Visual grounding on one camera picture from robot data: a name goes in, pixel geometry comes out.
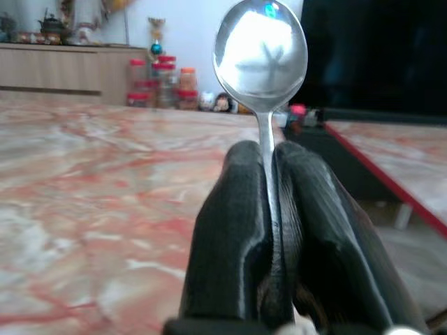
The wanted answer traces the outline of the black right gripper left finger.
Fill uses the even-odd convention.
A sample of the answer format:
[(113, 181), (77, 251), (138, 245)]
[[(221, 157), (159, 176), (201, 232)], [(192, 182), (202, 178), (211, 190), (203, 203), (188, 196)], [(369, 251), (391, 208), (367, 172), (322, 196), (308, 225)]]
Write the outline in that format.
[(272, 253), (270, 210), (259, 145), (234, 144), (193, 230), (179, 314), (256, 320), (258, 288)]

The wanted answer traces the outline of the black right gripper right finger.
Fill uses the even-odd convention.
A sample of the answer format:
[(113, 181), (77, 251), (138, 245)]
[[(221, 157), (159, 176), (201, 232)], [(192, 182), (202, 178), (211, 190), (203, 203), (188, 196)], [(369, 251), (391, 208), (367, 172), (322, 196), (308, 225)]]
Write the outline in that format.
[(369, 216), (316, 153), (294, 142), (275, 151), (293, 303), (317, 330), (394, 326), (427, 331)]

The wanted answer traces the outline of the silver metal spoon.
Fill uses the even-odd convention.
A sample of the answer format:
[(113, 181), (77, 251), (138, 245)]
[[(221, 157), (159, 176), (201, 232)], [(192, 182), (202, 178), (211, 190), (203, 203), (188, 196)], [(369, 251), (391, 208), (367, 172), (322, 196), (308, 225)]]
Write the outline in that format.
[(272, 117), (302, 86), (307, 62), (299, 19), (280, 0), (241, 0), (225, 14), (215, 40), (214, 72), (224, 90), (258, 122), (273, 246), (263, 314), (275, 327), (292, 321), (293, 311), (286, 286)]

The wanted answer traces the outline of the red-edged marble bench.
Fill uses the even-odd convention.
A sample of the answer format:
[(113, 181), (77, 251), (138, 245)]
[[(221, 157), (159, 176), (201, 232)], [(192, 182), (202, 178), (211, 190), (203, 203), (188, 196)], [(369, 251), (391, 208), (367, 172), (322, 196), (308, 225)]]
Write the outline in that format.
[(400, 202), (396, 228), (415, 213), (447, 239), (447, 126), (327, 121), (284, 135), (322, 156), (354, 198)]

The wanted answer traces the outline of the small plush toy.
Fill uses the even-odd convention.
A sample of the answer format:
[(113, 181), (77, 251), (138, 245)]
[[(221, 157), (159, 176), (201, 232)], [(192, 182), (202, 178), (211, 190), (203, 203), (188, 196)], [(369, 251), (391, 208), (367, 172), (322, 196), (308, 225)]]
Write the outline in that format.
[(213, 111), (233, 113), (234, 107), (234, 100), (227, 93), (220, 93), (215, 99)]

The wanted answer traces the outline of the white ceramic figurine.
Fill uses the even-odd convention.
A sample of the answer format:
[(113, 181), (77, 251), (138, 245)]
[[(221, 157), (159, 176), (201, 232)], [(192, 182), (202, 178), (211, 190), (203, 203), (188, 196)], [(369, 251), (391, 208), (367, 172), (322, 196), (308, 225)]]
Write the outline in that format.
[(211, 91), (203, 91), (200, 94), (198, 106), (202, 111), (212, 111), (214, 109), (215, 95)]

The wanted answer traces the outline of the pink toy figure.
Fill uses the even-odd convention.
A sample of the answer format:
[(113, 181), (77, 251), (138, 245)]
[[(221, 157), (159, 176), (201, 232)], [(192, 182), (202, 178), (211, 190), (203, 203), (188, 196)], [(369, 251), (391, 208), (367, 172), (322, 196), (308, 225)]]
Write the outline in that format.
[(303, 104), (289, 105), (289, 114), (286, 128), (298, 135), (302, 130), (302, 124), (307, 114), (306, 106)]

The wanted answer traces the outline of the red-lidded clear plastic jar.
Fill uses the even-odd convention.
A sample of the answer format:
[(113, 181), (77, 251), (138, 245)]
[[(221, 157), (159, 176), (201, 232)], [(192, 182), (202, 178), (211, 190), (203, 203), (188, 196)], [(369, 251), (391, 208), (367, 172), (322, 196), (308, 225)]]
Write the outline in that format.
[(151, 65), (152, 77), (157, 81), (156, 103), (158, 108), (172, 109), (176, 105), (175, 70), (176, 57), (170, 55), (160, 55)]
[(198, 92), (196, 90), (179, 90), (177, 96), (180, 110), (198, 109)]
[(146, 80), (147, 66), (143, 59), (129, 60), (129, 82), (133, 91), (144, 91)]
[(151, 97), (149, 92), (130, 92), (127, 94), (127, 105), (129, 107), (149, 107)]

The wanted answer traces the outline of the orange-lidded plastic jar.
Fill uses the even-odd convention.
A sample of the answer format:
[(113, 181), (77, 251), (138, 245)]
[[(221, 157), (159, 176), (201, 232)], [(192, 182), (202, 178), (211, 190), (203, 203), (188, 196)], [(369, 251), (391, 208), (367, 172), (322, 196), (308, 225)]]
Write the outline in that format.
[(196, 69), (192, 67), (183, 67), (179, 73), (179, 90), (181, 91), (196, 91), (197, 78)]

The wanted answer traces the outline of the black television screen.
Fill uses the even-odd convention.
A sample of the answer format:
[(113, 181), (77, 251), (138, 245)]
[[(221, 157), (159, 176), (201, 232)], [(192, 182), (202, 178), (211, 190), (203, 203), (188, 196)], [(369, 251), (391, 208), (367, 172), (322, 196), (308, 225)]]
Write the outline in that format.
[(447, 0), (303, 0), (309, 107), (447, 117)]

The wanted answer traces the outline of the gold trophy with teal ball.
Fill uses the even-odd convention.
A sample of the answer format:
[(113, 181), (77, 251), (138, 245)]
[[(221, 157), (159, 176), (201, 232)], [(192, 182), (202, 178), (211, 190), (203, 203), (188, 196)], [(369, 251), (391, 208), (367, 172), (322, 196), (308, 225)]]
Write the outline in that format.
[(166, 23), (164, 18), (149, 17), (148, 22), (150, 25), (150, 46), (149, 46), (149, 59), (152, 63), (156, 63), (158, 58), (163, 54), (164, 48), (163, 42), (163, 27)]

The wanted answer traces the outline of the light wooden sideboard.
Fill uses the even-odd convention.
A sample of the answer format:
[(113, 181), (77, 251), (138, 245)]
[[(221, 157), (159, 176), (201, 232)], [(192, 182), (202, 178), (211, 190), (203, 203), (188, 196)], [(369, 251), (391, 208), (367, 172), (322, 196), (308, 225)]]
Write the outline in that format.
[(0, 43), (0, 100), (125, 105), (136, 47)]

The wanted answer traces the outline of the white patterned vase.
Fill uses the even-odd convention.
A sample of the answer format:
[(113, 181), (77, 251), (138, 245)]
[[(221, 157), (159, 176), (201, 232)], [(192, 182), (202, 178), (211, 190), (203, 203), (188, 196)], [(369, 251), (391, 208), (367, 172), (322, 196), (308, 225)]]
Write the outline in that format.
[(61, 11), (71, 32), (72, 45), (100, 45), (104, 0), (61, 0)]

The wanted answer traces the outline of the dark teapot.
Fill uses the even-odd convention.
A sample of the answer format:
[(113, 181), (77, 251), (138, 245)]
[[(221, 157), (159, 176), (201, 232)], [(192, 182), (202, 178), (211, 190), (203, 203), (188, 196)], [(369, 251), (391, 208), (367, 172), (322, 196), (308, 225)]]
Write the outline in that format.
[(44, 17), (38, 23), (41, 26), (42, 34), (59, 34), (61, 36), (68, 36), (70, 34), (70, 30), (66, 25), (53, 14), (50, 14), (49, 17)]

